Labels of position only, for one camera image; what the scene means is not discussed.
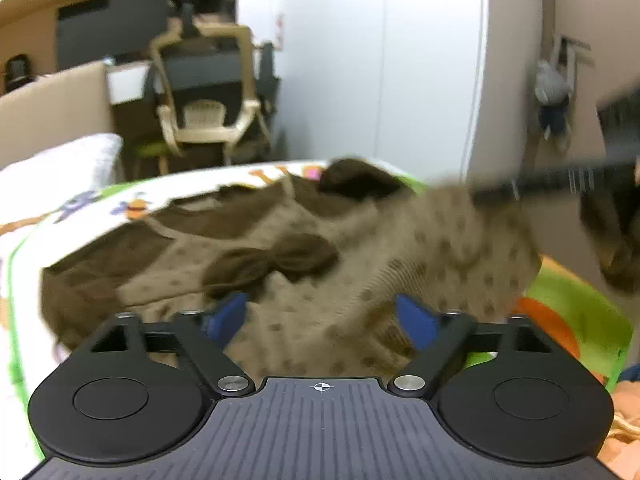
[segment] beige headboard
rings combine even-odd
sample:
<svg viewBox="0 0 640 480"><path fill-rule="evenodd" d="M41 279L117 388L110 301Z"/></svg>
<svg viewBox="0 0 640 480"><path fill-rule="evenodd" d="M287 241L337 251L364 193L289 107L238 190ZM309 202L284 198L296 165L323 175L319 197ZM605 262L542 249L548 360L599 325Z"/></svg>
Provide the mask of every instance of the beige headboard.
<svg viewBox="0 0 640 480"><path fill-rule="evenodd" d="M101 61L0 96L0 169L88 134L114 132Z"/></svg>

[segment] black circular disc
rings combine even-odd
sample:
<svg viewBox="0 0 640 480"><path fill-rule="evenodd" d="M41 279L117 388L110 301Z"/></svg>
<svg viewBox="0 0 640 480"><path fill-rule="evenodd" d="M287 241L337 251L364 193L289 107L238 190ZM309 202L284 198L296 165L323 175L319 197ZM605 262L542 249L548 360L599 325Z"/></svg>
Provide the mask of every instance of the black circular disc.
<svg viewBox="0 0 640 480"><path fill-rule="evenodd" d="M610 396L584 367L542 352L462 370L440 390L438 408L473 448L531 464L596 455L613 417Z"/></svg>
<svg viewBox="0 0 640 480"><path fill-rule="evenodd" d="M47 450L132 462L174 446L200 421L202 394L183 370L121 353L69 360L34 391L29 419Z"/></svg>

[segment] white pillow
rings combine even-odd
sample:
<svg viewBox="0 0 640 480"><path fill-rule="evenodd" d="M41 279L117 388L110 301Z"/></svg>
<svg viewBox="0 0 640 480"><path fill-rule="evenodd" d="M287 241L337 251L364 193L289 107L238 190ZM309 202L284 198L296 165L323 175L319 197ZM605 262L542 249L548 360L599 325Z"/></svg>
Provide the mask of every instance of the white pillow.
<svg viewBox="0 0 640 480"><path fill-rule="evenodd" d="M116 134L93 134L0 171L0 225L43 215L66 200L111 184L122 147Z"/></svg>

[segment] green stool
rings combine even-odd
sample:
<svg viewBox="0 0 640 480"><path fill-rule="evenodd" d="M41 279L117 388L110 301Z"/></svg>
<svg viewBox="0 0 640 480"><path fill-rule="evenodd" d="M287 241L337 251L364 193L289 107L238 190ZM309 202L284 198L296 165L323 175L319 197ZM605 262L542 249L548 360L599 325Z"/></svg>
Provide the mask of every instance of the green stool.
<svg viewBox="0 0 640 480"><path fill-rule="evenodd" d="M169 174L169 162L167 155L169 155L169 147L164 140L158 140L157 142L149 142L148 144L140 144L133 149L133 153L136 157L135 164L133 166L133 180L140 178L140 161L143 158L158 158L158 171L160 175Z"/></svg>

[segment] gray gripper base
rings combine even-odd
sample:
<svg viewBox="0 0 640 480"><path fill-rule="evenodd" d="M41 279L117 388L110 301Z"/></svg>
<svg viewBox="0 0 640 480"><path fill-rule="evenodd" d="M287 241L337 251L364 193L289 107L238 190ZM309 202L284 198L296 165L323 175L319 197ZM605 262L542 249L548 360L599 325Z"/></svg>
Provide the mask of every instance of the gray gripper base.
<svg viewBox="0 0 640 480"><path fill-rule="evenodd" d="M324 382L329 387L316 385ZM426 402L374 379L267 380L221 400L181 447L147 462L92 467L52 458L33 480L614 480L594 458L548 468L508 465L454 440Z"/></svg>

